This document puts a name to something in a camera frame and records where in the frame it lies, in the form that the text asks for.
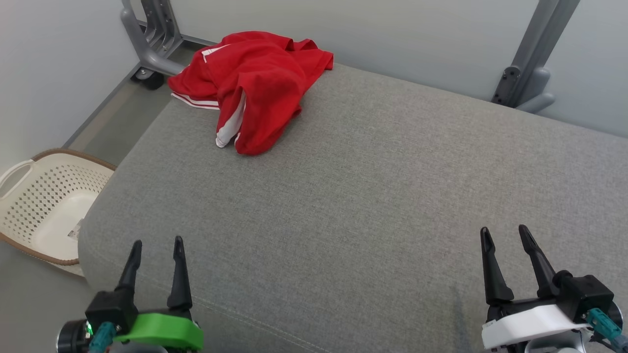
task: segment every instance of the gray floor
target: gray floor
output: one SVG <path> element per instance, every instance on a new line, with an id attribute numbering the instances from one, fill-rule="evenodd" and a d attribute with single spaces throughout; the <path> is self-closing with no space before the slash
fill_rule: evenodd
<path id="1" fill-rule="evenodd" d="M 199 48 L 184 43 L 171 59 L 187 65 Z M 118 165 L 169 100 L 166 84 L 149 91 L 129 81 L 70 147 Z M 84 278 L 3 242 L 0 280 L 2 352 L 54 352 L 55 338 L 63 323 L 84 317 L 94 294 Z"/>

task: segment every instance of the label in basket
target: label in basket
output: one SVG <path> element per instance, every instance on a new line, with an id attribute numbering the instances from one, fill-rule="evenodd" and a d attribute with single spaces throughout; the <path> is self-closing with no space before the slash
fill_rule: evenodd
<path id="1" fill-rule="evenodd" d="M 83 222 L 83 218 L 81 218 L 80 221 L 77 223 L 77 225 L 75 225 L 74 228 L 68 233 L 68 237 L 71 237 L 72 239 L 76 241 L 79 240 L 79 230 L 80 230 L 81 222 Z"/>

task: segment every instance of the laundry basket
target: laundry basket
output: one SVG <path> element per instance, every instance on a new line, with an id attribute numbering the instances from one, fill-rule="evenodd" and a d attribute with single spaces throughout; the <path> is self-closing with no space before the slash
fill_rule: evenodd
<path id="1" fill-rule="evenodd" d="M 51 149 L 13 166 L 0 176 L 0 240 L 82 276 L 80 221 L 115 169 L 69 149 Z M 20 173 L 13 186 L 4 185 Z"/>

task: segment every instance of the black wheel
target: black wheel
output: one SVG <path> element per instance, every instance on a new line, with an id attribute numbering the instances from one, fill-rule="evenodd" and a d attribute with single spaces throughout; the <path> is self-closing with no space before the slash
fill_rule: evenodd
<path id="1" fill-rule="evenodd" d="M 142 80 L 142 84 L 149 90 L 156 90 L 163 85 L 164 76 L 159 72 L 150 75 L 146 80 Z"/>

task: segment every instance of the gray upholstery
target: gray upholstery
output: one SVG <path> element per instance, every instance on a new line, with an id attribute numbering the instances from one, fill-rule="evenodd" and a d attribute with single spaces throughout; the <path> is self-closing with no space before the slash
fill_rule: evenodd
<path id="1" fill-rule="evenodd" d="M 163 307 L 181 235 L 206 352 L 477 352 L 480 228 L 524 298 L 523 223 L 628 308 L 628 140 L 341 65 L 302 104 L 249 157 L 170 102 L 85 219 L 89 283 L 142 239 L 136 302 Z"/>

